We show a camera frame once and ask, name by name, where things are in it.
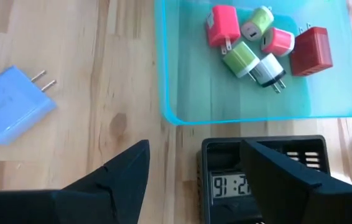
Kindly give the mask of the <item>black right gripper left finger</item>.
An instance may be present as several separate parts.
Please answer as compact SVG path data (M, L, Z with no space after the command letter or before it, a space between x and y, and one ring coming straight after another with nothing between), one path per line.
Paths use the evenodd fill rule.
M145 139L63 189L0 191L0 223L137 223L149 164Z

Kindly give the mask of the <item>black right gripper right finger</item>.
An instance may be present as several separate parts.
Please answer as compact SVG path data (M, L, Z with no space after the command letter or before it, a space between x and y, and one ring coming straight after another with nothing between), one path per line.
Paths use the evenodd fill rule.
M352 223L351 184L252 140L240 158L266 223Z

